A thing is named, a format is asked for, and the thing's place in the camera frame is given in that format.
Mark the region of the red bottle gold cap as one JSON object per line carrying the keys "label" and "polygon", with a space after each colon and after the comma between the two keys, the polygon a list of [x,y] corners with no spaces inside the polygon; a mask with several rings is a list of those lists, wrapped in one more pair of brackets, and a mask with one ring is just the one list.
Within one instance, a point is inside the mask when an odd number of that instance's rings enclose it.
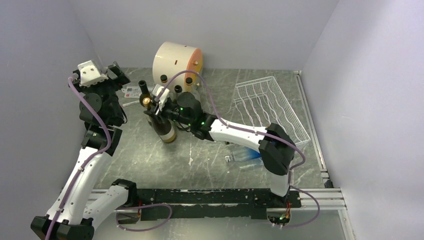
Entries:
{"label": "red bottle gold cap", "polygon": [[167,119],[159,120],[153,115],[153,113],[151,114],[151,110],[153,109],[153,100],[150,97],[145,97],[141,103],[146,108],[144,113],[146,114],[148,122],[159,138],[164,143],[172,143],[176,139],[177,134],[171,122]]}

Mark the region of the white marker pen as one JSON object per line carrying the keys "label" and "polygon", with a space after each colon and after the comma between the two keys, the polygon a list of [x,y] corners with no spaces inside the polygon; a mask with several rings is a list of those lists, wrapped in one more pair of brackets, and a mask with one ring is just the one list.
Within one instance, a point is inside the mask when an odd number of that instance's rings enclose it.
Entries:
{"label": "white marker pen", "polygon": [[128,103],[124,103],[124,104],[122,104],[122,107],[129,107],[129,106],[132,106],[132,105],[138,105],[138,104],[140,104],[140,101],[139,100],[136,100],[136,101],[131,101],[131,102],[128,102]]}

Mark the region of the dark bottle silver cap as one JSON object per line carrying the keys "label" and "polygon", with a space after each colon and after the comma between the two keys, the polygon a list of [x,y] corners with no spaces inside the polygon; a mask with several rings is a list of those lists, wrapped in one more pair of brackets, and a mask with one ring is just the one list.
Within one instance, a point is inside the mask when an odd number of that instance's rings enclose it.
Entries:
{"label": "dark bottle silver cap", "polygon": [[183,88],[181,85],[175,85],[174,86],[174,93],[175,93],[175,97],[178,98],[179,95],[183,92]]}

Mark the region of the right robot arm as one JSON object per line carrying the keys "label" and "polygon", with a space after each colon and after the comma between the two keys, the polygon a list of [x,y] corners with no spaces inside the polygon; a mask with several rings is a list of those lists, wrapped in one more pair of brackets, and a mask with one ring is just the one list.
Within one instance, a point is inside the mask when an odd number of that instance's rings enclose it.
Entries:
{"label": "right robot arm", "polygon": [[186,125],[200,140],[229,142],[258,152],[271,175],[270,202],[275,207],[288,202],[289,168],[297,147],[280,125],[257,127],[227,121],[204,111],[189,92],[181,93],[176,101],[145,97],[141,104],[152,120]]}

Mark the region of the clear bottle yellow label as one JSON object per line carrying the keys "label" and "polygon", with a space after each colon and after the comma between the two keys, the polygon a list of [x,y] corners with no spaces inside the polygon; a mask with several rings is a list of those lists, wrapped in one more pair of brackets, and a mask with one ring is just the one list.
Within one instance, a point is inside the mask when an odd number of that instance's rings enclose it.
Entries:
{"label": "clear bottle yellow label", "polygon": [[167,75],[162,74],[162,75],[160,76],[160,85],[161,85],[162,87],[164,87],[165,89],[168,89],[168,88],[169,88],[169,83],[170,83],[170,81],[169,81],[169,79],[168,79]]}

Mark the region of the blue clear bottle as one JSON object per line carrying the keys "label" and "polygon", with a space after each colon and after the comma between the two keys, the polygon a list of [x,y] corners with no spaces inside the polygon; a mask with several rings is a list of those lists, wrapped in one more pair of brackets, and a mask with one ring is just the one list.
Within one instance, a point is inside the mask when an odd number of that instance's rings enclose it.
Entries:
{"label": "blue clear bottle", "polygon": [[262,165],[261,154],[248,147],[238,147],[224,156],[227,163],[248,163],[253,165]]}

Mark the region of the cream cylindrical drum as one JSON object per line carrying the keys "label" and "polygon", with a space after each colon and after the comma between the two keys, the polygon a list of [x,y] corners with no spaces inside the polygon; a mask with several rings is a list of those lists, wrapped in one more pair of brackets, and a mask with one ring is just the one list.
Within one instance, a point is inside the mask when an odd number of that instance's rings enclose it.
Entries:
{"label": "cream cylindrical drum", "polygon": [[[203,53],[200,48],[166,41],[157,50],[153,64],[152,76],[155,84],[161,85],[160,76],[167,75],[168,79],[175,74],[190,70],[199,74],[203,71]],[[185,79],[193,78],[197,87],[200,85],[198,77],[193,73],[183,73],[169,85],[170,97],[176,99],[174,87],[181,85],[185,92]]]}

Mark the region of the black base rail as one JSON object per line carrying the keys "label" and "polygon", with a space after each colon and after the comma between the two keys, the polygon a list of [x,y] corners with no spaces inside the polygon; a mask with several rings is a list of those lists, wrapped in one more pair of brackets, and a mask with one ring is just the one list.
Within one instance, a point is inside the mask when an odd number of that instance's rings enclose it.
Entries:
{"label": "black base rail", "polygon": [[139,188],[138,198],[143,206],[154,206],[141,211],[141,220],[202,219],[249,217],[265,220],[268,209],[300,208],[301,198],[297,190],[278,196],[269,188],[223,189],[148,189]]}

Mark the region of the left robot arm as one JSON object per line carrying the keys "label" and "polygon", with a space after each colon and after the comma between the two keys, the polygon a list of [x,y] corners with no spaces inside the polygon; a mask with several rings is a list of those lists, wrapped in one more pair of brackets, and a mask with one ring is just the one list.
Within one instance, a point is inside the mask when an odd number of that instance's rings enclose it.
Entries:
{"label": "left robot arm", "polygon": [[79,118],[85,133],[78,159],[64,188],[45,215],[36,216],[31,230],[42,240],[91,240],[96,228],[116,209],[139,204],[136,183],[115,180],[94,202],[94,185],[114,155],[127,115],[117,91],[130,79],[114,62],[105,69],[93,61],[80,63],[68,78],[68,86],[79,98]]}

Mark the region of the dark green wine bottle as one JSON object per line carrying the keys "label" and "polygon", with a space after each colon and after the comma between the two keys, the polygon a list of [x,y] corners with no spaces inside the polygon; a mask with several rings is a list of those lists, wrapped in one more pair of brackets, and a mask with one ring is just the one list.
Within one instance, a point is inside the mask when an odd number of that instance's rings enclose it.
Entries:
{"label": "dark green wine bottle", "polygon": [[152,100],[150,91],[148,89],[147,83],[145,80],[140,80],[138,82],[138,86],[141,90],[141,95],[139,96],[139,102],[147,111],[149,111],[152,107],[153,100]]}

